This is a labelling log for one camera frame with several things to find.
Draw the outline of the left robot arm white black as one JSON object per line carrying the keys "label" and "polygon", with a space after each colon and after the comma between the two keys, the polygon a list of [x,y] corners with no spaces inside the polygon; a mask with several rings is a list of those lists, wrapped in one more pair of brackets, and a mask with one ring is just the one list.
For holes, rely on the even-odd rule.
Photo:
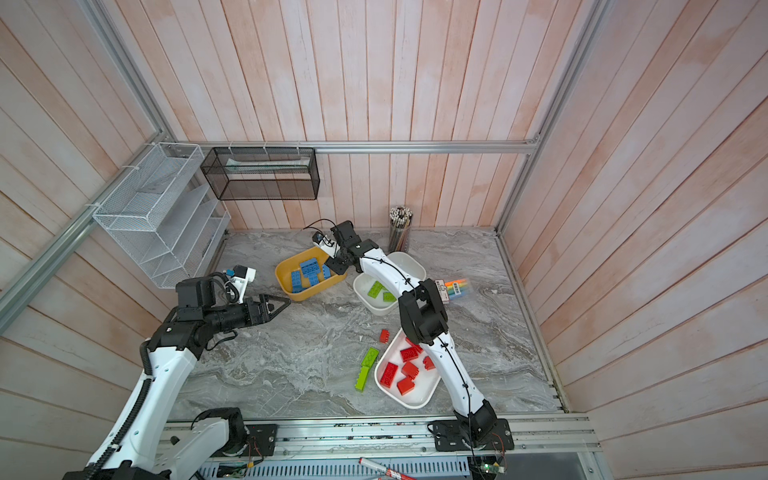
{"label": "left robot arm white black", "polygon": [[192,479],[212,456],[254,454],[258,448],[240,409],[204,411],[171,450],[157,454],[161,436],[189,374],[216,336],[229,341],[244,328],[266,324],[291,303],[281,296],[247,297],[252,276],[245,267],[185,279],[175,291],[178,304],[139,347],[142,363],[136,386],[109,434],[79,471],[67,479]]}

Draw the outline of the red lego brick top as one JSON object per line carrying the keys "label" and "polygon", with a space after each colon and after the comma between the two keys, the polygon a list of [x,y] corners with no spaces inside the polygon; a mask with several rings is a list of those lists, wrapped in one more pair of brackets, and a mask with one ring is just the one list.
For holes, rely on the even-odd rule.
{"label": "red lego brick top", "polygon": [[411,346],[400,351],[400,356],[404,363],[418,359],[420,354],[421,349],[417,346]]}

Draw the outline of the red lego brick bottom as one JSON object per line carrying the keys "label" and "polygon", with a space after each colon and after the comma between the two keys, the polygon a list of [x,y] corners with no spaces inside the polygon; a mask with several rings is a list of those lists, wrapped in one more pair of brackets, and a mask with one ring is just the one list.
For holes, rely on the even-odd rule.
{"label": "red lego brick bottom", "polygon": [[397,389],[401,396],[405,396],[415,388],[415,382],[413,378],[405,377],[397,383]]}

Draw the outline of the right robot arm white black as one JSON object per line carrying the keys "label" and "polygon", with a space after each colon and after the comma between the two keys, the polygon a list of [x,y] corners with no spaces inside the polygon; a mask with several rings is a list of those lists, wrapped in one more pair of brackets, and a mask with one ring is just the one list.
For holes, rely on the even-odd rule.
{"label": "right robot arm white black", "polygon": [[351,222],[331,228],[332,238],[319,232],[313,243],[328,255],[325,264],[337,274],[353,267],[380,282],[398,301],[401,328],[406,338],[421,347],[433,361],[449,393],[456,419],[451,426],[467,447],[513,449],[508,424],[475,386],[459,358],[449,333],[448,317],[434,280],[419,280],[398,267],[378,244],[363,240]]}

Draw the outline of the blue lego brick pair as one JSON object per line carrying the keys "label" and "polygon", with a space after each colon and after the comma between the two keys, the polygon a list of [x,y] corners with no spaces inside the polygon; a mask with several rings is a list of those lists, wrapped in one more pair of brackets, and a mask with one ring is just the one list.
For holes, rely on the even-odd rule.
{"label": "blue lego brick pair", "polygon": [[320,265],[316,258],[311,258],[300,263],[300,271],[304,278],[309,281],[311,286],[320,282]]}

